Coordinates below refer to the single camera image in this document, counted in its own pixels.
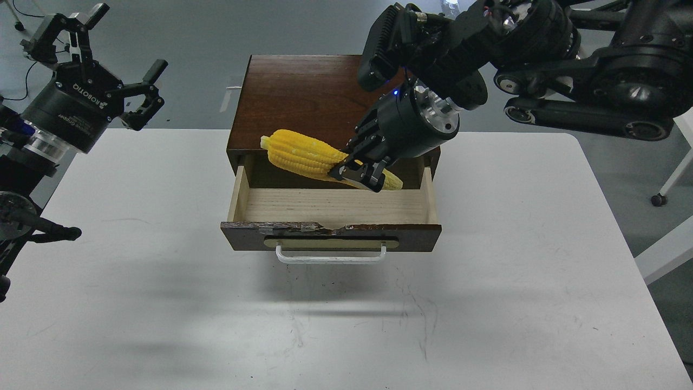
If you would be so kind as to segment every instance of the wooden box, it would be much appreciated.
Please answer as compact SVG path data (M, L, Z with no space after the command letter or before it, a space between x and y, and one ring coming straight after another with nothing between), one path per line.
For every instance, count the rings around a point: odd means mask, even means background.
M237 251L285 249L431 251L441 226L432 179L436 149L400 160L401 191L373 193L278 169L260 137L287 128L340 148L376 99L357 84L360 56L252 56L227 153L236 183L221 230Z

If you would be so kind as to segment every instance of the drawer handle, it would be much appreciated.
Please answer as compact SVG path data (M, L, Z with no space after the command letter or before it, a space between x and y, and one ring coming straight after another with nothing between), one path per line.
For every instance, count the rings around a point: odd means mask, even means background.
M366 257L349 256L287 256L281 252L281 241L275 249L277 258L285 264L375 264L385 258L387 247L380 245L380 255Z

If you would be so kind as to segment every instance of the yellow corn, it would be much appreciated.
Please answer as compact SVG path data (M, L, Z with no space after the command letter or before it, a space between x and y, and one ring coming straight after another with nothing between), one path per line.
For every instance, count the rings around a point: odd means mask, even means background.
M280 129L269 137L262 136L260 147L267 150L270 162L279 168L308 178L350 184L346 180L339 181L328 175L330 169L347 154L319 139ZM388 170L384 170L384 174L383 189L402 189L400 178Z

